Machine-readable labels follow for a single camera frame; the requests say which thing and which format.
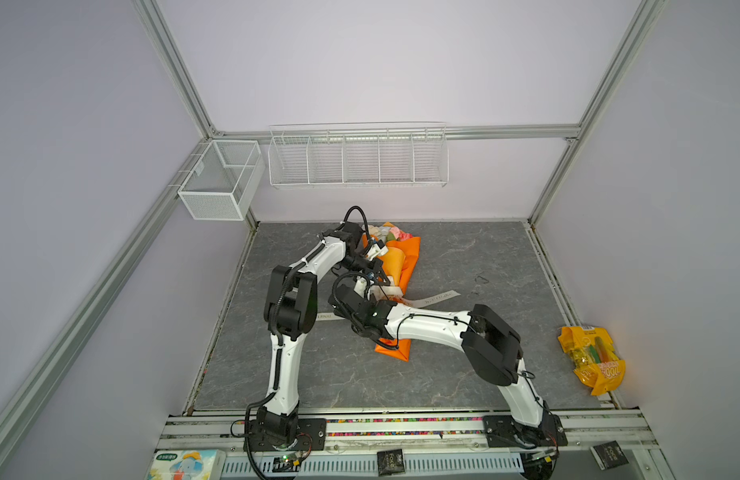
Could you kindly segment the red pink fake rose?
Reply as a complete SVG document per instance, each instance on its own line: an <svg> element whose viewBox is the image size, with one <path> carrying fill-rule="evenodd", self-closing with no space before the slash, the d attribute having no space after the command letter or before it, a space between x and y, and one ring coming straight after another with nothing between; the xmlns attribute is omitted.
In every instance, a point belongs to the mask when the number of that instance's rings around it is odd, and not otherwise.
<svg viewBox="0 0 740 480"><path fill-rule="evenodd" d="M413 235L401 230L399 227L391 227L389 234L394 238L395 241L406 241L413 238Z"/></svg>

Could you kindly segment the orange wrapping paper sheet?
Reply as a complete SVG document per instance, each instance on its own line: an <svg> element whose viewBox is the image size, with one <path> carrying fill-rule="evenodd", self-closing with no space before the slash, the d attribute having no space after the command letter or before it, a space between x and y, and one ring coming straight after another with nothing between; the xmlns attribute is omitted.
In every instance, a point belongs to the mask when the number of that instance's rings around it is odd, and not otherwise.
<svg viewBox="0 0 740 480"><path fill-rule="evenodd" d="M387 237L385 239L379 239L370 235L370 238L373 238L374 240L382 240L388 247L388 254L380 257L383 261L383 269L391 281L391 284L388 287L400 287L402 295L405 297L408 284L419 260L421 238L413 236L413 238L406 241L395 241L389 234L390 228L395 225L387 222L382 226L388 228ZM392 348L387 349L381 346L376 346L376 353L405 362L409 361L412 340L382 340L382 342Z"/></svg>

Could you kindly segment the white ribbon strip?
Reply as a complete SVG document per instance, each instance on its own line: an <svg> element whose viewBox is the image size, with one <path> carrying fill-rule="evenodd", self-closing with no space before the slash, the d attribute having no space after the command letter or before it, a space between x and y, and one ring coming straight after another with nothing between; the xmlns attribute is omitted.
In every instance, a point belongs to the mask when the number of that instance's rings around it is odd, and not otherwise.
<svg viewBox="0 0 740 480"><path fill-rule="evenodd" d="M442 303L446 300L456 298L460 295L460 293L457 292L456 290L448 290L448 291L437 293L433 296L424 297L421 299L409 299L409 298L404 297L402 295L401 288L396 287L396 286L384 287L384 288L381 288L380 286L374 286L371 288L370 293L373 294L378 299L380 299L383 293L385 293L391 300L397 301L398 303L403 303L413 308L430 307L430 306Z"/></svg>

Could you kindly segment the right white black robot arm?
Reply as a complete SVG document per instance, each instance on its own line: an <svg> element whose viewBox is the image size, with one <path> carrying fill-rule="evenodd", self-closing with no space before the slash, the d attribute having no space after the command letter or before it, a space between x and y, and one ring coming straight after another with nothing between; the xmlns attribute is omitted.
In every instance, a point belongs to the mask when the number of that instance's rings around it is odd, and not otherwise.
<svg viewBox="0 0 740 480"><path fill-rule="evenodd" d="M361 337L386 351L420 340L463 352L477 376L498 387L513 421L522 429L554 428L548 406L526 376L521 336L491 308L445 312L421 309L388 299L375 299L337 284L329 299L334 313Z"/></svg>

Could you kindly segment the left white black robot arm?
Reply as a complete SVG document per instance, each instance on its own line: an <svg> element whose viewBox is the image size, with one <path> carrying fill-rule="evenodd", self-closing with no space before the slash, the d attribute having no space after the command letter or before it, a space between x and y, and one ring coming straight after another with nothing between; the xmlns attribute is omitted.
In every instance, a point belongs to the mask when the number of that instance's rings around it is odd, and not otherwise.
<svg viewBox="0 0 740 480"><path fill-rule="evenodd" d="M343 222L321 234L317 245L299 260L272 271L264 309L272 362L261 415L287 420L297 416L303 344L317 320L319 283L333 269L346 270L336 278L330 294L336 314L350 321L360 335L380 338L380 329L369 320L376 304L370 289L388 283L381 260L387 252L384 242L373 239L360 225Z"/></svg>

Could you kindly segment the black square card middle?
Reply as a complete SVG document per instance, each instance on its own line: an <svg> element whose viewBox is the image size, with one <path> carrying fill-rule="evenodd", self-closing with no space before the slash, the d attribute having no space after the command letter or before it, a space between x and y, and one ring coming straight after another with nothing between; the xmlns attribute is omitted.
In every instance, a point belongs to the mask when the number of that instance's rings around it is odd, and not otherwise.
<svg viewBox="0 0 740 480"><path fill-rule="evenodd" d="M403 450L379 451L377 453L377 471L380 477L405 473L406 465Z"/></svg>

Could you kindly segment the black square card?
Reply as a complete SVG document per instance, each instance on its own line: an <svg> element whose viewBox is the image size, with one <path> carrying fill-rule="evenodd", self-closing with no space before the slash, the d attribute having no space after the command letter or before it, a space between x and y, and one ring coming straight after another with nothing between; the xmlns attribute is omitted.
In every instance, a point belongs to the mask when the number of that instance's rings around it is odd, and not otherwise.
<svg viewBox="0 0 740 480"><path fill-rule="evenodd" d="M379 451L377 453L377 471L380 477L405 473L406 465L403 450Z"/></svg>
<svg viewBox="0 0 740 480"><path fill-rule="evenodd" d="M629 464L624 450L616 440L591 446L590 452L602 471Z"/></svg>

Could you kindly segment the tissue pack with elephant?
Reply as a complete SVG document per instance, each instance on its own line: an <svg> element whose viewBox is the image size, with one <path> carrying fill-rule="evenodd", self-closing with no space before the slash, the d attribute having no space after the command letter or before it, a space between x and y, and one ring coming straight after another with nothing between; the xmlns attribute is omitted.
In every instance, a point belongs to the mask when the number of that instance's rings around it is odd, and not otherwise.
<svg viewBox="0 0 740 480"><path fill-rule="evenodd" d="M148 480L217 480L227 454L222 450L166 450L157 452Z"/></svg>

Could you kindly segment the yellow snack bag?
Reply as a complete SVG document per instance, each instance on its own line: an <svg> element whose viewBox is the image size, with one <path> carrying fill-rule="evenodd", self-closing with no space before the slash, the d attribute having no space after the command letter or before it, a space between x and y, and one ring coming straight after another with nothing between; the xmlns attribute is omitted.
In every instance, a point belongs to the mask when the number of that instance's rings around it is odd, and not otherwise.
<svg viewBox="0 0 740 480"><path fill-rule="evenodd" d="M557 339L574 364L574 374L591 389L592 396L615 391L622 384L626 363L617 354L606 329L566 326L560 329Z"/></svg>

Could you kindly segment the black square card right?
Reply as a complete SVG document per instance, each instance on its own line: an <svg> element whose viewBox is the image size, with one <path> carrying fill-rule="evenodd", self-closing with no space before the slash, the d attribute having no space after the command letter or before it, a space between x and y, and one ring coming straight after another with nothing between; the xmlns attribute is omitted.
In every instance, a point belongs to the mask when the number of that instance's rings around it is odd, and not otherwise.
<svg viewBox="0 0 740 480"><path fill-rule="evenodd" d="M602 471L629 464L624 450L616 440L591 446L590 452Z"/></svg>

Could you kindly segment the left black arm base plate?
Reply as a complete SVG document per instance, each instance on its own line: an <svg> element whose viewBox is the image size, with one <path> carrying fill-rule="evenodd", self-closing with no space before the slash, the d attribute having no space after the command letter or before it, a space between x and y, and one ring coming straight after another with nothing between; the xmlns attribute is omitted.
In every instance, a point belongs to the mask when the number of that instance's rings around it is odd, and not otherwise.
<svg viewBox="0 0 740 480"><path fill-rule="evenodd" d="M252 420L246 438L253 452L322 451L327 439L327 419L274 416Z"/></svg>

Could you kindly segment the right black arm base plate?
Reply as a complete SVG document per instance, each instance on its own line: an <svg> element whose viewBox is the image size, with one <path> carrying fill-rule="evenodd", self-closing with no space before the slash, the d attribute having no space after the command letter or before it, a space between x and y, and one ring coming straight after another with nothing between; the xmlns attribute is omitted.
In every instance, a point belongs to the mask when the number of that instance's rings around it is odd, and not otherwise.
<svg viewBox="0 0 740 480"><path fill-rule="evenodd" d="M483 417L484 432L491 448L534 449L563 447L568 439L557 415L545 413L538 427L523 425L511 415Z"/></svg>

